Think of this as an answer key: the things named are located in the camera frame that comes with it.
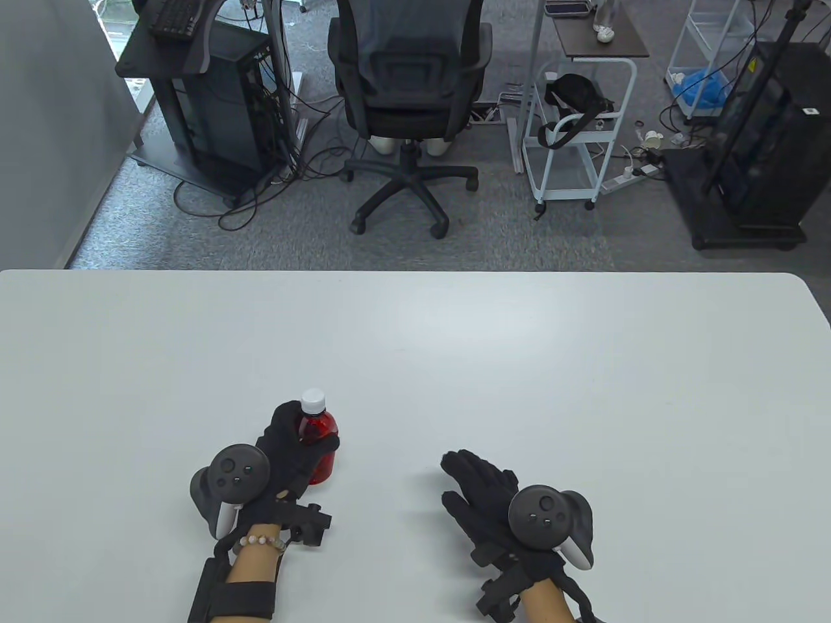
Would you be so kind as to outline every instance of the computer tower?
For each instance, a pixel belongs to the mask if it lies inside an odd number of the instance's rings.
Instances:
[[[268,34],[215,22],[210,35],[207,72],[173,80],[186,131],[197,154],[203,153],[265,175],[284,161],[278,141],[285,136],[277,114],[273,81],[263,77],[270,65]],[[174,131],[173,141],[186,138]]]
[[[717,161],[743,98],[770,58],[759,42],[707,143]],[[799,225],[831,179],[831,58],[814,43],[790,43],[715,179],[725,211],[739,228]]]

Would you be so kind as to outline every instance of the black bag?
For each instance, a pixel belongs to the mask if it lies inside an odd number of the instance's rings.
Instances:
[[[557,106],[560,119],[576,112],[583,114],[580,119],[565,124],[561,130],[566,130],[566,135],[553,144],[547,141],[545,130],[553,130],[557,127],[557,122],[551,121],[539,129],[537,140],[543,147],[548,147],[550,150],[558,150],[567,144],[597,119],[598,115],[615,110],[614,102],[603,97],[592,81],[579,74],[566,74],[548,83],[545,87],[545,101],[547,104]]]

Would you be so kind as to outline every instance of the black pole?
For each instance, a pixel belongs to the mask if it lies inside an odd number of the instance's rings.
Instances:
[[[724,163],[727,160],[727,156],[730,155],[730,152],[733,150],[735,146],[735,142],[739,139],[739,135],[741,131],[745,128],[747,124],[747,120],[750,118],[750,115],[753,113],[753,109],[756,106],[756,102],[759,101],[760,97],[762,96],[762,92],[765,90],[765,87],[768,84],[770,78],[774,75],[774,71],[776,70],[776,66],[779,65],[779,60],[782,58],[784,54],[785,48],[790,43],[791,38],[794,36],[796,32],[796,28],[802,20],[805,19],[805,16],[808,14],[808,8],[811,6],[811,2],[813,0],[794,0],[793,7],[785,13],[786,22],[782,27],[782,32],[779,34],[779,38],[776,39],[776,43],[773,46],[773,50],[770,53],[770,58],[767,62],[762,66],[762,72],[759,74],[759,77],[753,83],[753,86],[748,91],[747,96],[744,98],[744,101],[741,102],[741,111],[739,112],[738,119],[733,124],[733,127],[730,129],[730,133],[727,135],[727,140],[725,141],[724,145],[721,147],[719,151],[718,158],[715,159],[715,163],[710,167],[710,172],[707,174],[707,177],[704,180],[704,186],[702,190],[704,191],[704,195],[707,195],[710,192],[710,189],[713,187],[715,183],[715,179],[718,177],[719,173],[721,172],[721,167],[724,166]]]

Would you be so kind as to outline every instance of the water bottle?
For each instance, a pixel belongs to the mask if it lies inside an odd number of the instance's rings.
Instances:
[[[601,28],[613,30],[620,6],[621,0],[597,0],[597,9],[594,12],[594,31],[600,32]]]
[[[337,433],[337,424],[332,414],[326,411],[326,396],[320,390],[306,390],[300,397],[302,417],[297,426],[300,443],[311,445],[330,434]],[[327,454],[314,470],[309,484],[320,484],[332,475],[335,453]]]

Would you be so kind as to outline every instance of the gray wall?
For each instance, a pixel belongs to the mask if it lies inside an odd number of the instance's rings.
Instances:
[[[87,0],[0,2],[0,270],[62,267],[140,116]]]

